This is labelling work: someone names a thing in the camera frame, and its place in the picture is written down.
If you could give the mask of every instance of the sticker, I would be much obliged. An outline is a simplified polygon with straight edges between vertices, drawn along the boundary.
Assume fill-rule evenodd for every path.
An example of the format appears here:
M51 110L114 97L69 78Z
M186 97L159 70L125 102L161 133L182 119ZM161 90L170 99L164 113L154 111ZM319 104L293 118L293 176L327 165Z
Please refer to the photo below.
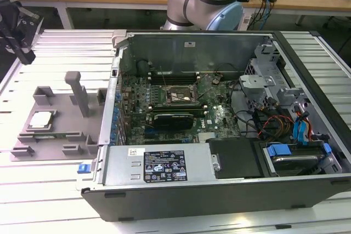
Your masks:
M187 181L186 173L183 150L144 152L144 181L146 183Z
M145 152L145 148L129 148L128 156L142 156Z
M196 42L184 42L185 48L195 48Z

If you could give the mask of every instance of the power supply label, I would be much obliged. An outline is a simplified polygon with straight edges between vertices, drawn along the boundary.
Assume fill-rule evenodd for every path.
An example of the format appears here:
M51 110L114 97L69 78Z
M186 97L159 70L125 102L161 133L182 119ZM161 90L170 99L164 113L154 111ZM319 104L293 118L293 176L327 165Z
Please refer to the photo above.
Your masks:
M184 151L144 152L146 183L187 181Z

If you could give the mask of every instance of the blue cable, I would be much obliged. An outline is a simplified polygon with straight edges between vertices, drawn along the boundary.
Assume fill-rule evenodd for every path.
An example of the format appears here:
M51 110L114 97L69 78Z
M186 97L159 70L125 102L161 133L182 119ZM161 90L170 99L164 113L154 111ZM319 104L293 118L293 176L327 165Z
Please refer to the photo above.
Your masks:
M268 16L269 16L269 8L267 8L267 5L265 6L263 12L265 12L264 16L263 16L263 21L259 27L259 30L262 30L263 26L265 25L266 21L268 20Z
M267 19L268 19L268 16L269 16L269 8L266 8L265 10L266 10L265 18L264 18L264 20L262 21L262 23L261 23L261 25L260 25L260 27L259 27L258 30L262 30L263 26L264 26L265 23L267 22Z

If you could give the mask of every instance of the aluminum extrusion table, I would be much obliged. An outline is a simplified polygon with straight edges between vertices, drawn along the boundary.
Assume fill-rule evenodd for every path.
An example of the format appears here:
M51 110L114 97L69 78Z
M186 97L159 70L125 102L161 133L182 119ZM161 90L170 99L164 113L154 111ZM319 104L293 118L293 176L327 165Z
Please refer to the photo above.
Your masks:
M112 58L112 30L45 31L35 45L32 65L16 61L0 85L0 233L336 233L351 230L351 192L313 208L272 210L189 218L104 222L80 195L82 162L10 162L12 148L33 105L38 85L69 93L65 72L81 72L88 92L107 87ZM320 37L283 32L293 49L351 127L350 69ZM293 72L287 70L296 85ZM290 225L279 229L277 225Z

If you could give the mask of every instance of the blue clip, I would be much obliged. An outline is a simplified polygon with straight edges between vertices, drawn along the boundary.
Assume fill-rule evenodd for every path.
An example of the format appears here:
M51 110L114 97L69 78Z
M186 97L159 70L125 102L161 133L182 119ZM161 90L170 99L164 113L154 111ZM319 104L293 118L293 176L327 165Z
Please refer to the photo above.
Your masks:
M78 174L89 174L90 173L90 164L80 164L78 167Z
M307 145L307 141L304 140L304 133L306 129L306 123L301 121L299 118L296 118L294 129L292 131L292 136L294 139L297 139L303 145Z
M331 148L330 145L327 144L326 142L323 144L324 150L327 152L327 154L329 155L331 153Z
M287 144L276 144L267 147L268 154L272 156L289 156L291 155L290 148Z

